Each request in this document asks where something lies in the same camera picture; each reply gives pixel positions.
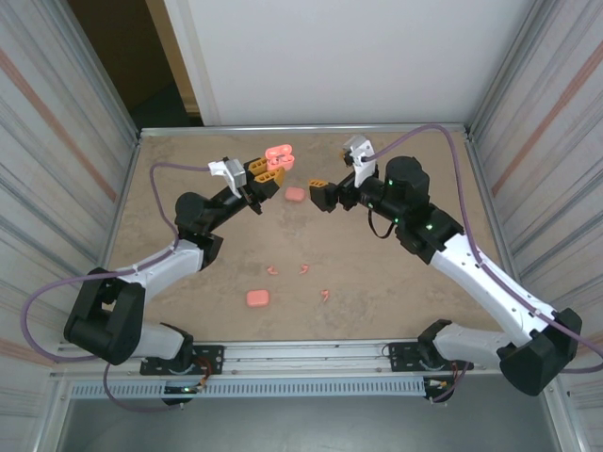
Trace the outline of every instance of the white panel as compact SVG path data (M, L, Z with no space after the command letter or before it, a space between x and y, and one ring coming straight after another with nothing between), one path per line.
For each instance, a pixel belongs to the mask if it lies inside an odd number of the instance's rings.
M466 121L532 1L166 4L205 123L235 125Z

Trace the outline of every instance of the pink object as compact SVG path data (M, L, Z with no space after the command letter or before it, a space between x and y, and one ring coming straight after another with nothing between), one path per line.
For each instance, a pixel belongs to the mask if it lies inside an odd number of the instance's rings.
M281 146L266 149L265 156L268 160L268 171L276 170L277 168L284 168L285 171L291 170L295 162L295 157L292 153L293 148L290 144L282 144Z
M296 186L288 186L285 190L285 199L287 201L302 202L305 200L305 190Z
M270 302L270 295L268 290L250 290L247 293L247 305L250 308L262 308L268 306Z

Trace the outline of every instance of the beige table surface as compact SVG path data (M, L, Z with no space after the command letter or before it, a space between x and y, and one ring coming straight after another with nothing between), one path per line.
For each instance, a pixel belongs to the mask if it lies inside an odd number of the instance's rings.
M126 266L161 250L171 233L157 213L148 170L158 161L203 166L225 155L252 160L267 147L289 143L295 168L285 187L307 186L311 178L339 182L350 171L338 157L349 134L146 137L113 250L111 268ZM367 134L379 150L399 134ZM463 138L454 134L462 160L470 219L478 243L495 258L496 249L481 205ZM413 155L431 177L432 201L459 222L448 146L438 133L424 133L388 155ZM157 185L169 218L178 196L207 197L225 187L220 177L160 169ZM495 321L455 282L409 254L392 236L379 240L367 225L367 210L338 207L321 213L309 201L286 202L282 189L257 216L245 209L220 226L218 259L204 271L165 290L147 306L146 318L189 331L196 340L324 340L408 338L434 320L449 318L470 328L497 330ZM376 218L376 228L387 227ZM299 275L300 266L310 270ZM275 266L280 274L270 276ZM270 304L251 309L245 295L268 289ZM320 291L331 297L322 302Z

